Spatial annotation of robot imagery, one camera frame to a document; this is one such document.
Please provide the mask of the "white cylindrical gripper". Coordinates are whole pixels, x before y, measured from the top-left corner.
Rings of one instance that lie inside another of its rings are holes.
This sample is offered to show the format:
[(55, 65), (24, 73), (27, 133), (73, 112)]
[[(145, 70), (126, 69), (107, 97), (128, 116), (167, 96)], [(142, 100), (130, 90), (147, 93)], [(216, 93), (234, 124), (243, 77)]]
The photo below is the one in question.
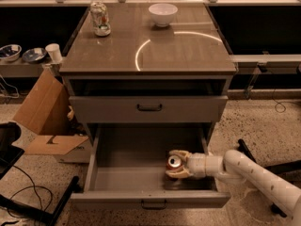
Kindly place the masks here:
[(186, 162), (186, 169), (167, 170), (166, 175), (173, 179), (184, 179), (188, 177), (204, 178), (215, 176), (223, 171), (223, 158), (221, 156), (206, 155), (204, 153), (190, 153), (184, 150), (171, 150), (170, 155), (178, 156), (181, 161)]

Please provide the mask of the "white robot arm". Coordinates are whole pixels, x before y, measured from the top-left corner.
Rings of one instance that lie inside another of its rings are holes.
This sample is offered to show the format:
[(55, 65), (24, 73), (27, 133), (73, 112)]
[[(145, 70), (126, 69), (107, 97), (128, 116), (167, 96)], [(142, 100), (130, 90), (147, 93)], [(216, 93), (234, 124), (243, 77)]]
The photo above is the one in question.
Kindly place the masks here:
[(166, 161), (166, 175), (173, 179), (211, 176), (228, 184), (248, 180), (291, 218), (290, 226), (301, 226), (301, 189), (238, 151), (228, 150), (223, 156), (217, 156), (172, 150)]

